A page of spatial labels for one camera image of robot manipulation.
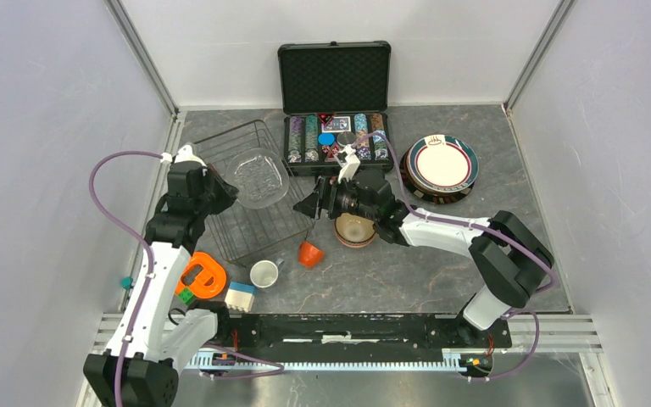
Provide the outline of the clear glass plate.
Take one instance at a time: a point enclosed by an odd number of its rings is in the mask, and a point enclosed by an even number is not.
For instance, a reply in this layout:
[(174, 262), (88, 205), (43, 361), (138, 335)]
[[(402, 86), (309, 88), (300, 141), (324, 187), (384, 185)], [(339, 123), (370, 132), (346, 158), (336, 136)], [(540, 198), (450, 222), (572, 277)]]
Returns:
[(225, 179), (238, 189), (237, 201), (247, 209), (264, 209), (288, 193), (290, 177), (272, 150), (252, 148), (228, 162)]

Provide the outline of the white plate teal rim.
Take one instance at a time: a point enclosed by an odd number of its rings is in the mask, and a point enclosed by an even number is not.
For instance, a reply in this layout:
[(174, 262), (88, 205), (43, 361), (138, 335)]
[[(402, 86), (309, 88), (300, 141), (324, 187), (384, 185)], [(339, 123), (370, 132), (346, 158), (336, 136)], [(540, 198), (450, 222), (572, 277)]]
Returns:
[(428, 192), (458, 192), (475, 184), (480, 164), (474, 149), (457, 137), (434, 134), (404, 154), (414, 183)]

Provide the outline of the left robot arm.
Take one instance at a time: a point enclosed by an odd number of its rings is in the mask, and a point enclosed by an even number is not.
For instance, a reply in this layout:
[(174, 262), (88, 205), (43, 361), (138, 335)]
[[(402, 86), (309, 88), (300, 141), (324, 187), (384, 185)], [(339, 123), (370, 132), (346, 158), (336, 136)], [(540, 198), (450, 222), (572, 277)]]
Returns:
[(112, 215), (96, 195), (97, 208), (142, 247), (142, 270), (113, 336), (101, 354), (89, 354), (84, 376), (104, 406), (171, 406), (181, 373), (208, 341), (226, 343), (231, 321), (208, 309), (188, 311), (165, 332), (177, 283), (195, 253), (205, 219), (229, 209), (237, 189), (196, 156), (159, 159), (169, 166), (166, 193), (145, 230), (138, 232)]

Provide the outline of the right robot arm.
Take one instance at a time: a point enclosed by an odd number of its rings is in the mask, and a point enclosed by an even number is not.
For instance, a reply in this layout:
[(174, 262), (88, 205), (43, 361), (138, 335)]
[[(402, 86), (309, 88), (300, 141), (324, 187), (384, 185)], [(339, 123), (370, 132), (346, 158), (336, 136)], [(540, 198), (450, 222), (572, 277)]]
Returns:
[(351, 180), (319, 177), (314, 190), (293, 206), (312, 219), (354, 215), (373, 221), (382, 240), (404, 247), (428, 247), (474, 261), (483, 288), (460, 311), (455, 332), (467, 346), (485, 340), (490, 327), (557, 281), (554, 257), (514, 214), (462, 218), (417, 208), (396, 197), (380, 170), (362, 170)]

